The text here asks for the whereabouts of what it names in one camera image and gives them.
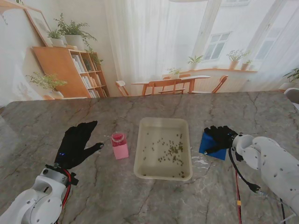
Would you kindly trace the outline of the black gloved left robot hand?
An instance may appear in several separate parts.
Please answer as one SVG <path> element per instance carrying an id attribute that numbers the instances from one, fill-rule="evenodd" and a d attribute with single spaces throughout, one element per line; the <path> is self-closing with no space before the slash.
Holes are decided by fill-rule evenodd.
<path id="1" fill-rule="evenodd" d="M 86 148 L 86 144 L 97 123 L 97 121 L 92 121 L 70 127 L 64 134 L 54 163 L 63 169 L 72 169 L 95 152 L 101 150 L 104 147 L 101 142 Z"/>

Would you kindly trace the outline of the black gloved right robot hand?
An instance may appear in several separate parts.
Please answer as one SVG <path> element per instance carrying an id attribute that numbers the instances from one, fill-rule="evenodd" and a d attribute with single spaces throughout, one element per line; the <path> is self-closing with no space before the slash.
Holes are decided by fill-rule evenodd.
<path id="1" fill-rule="evenodd" d="M 209 147 L 204 154 L 216 153 L 219 150 L 227 149 L 232 146 L 233 139 L 238 135 L 237 132 L 230 129 L 228 126 L 211 126 L 206 127 L 204 133 L 212 137 L 216 145 Z"/>

